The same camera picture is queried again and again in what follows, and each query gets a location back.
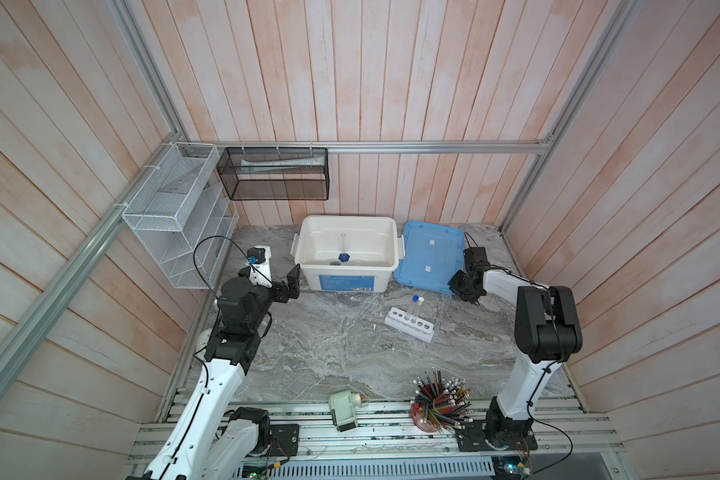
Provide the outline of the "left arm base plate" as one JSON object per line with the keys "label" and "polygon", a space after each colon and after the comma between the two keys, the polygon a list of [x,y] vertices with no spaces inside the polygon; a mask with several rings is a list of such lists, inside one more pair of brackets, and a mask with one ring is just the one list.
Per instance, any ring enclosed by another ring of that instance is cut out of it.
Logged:
{"label": "left arm base plate", "polygon": [[299,438],[300,426],[295,423],[269,425],[267,429],[260,426],[257,443],[250,456],[279,455],[288,458],[296,456]]}

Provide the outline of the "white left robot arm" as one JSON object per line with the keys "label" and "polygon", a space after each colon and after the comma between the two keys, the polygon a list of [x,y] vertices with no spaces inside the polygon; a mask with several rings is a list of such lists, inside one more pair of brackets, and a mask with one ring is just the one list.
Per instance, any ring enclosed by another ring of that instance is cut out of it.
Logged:
{"label": "white left robot arm", "polygon": [[269,413],[253,407],[229,410],[228,405],[267,335],[259,327],[272,317],[272,304],[299,297],[300,272],[295,265],[284,281],[274,281],[249,265],[223,284],[218,317],[198,349],[198,383],[142,479],[229,479],[247,456],[268,453]]}

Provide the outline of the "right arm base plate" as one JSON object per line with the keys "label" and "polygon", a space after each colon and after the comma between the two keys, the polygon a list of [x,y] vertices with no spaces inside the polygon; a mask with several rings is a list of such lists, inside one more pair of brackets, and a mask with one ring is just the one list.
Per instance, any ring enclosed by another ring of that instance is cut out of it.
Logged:
{"label": "right arm base plate", "polygon": [[475,420],[457,429],[455,436],[461,452],[538,449],[538,443],[527,421]]}

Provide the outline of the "blue plastic bin lid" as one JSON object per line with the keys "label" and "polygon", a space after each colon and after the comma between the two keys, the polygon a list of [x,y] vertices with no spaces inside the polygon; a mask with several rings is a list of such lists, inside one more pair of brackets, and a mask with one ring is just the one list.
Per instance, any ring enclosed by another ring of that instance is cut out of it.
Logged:
{"label": "blue plastic bin lid", "polygon": [[453,296],[452,277],[464,267],[464,233],[443,225],[409,221],[403,234],[405,255],[394,272],[405,286]]}

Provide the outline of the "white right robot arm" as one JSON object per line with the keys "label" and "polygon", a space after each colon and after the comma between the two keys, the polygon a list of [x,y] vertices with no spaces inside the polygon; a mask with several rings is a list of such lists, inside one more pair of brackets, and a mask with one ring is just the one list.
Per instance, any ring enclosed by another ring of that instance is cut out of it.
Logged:
{"label": "white right robot arm", "polygon": [[530,436],[535,404],[552,374],[582,349],[576,302],[566,286],[540,284],[490,263],[483,247],[468,247],[463,256],[464,267],[448,283],[452,293],[469,303],[492,294],[515,307],[518,356],[483,427],[490,447],[514,447]]}

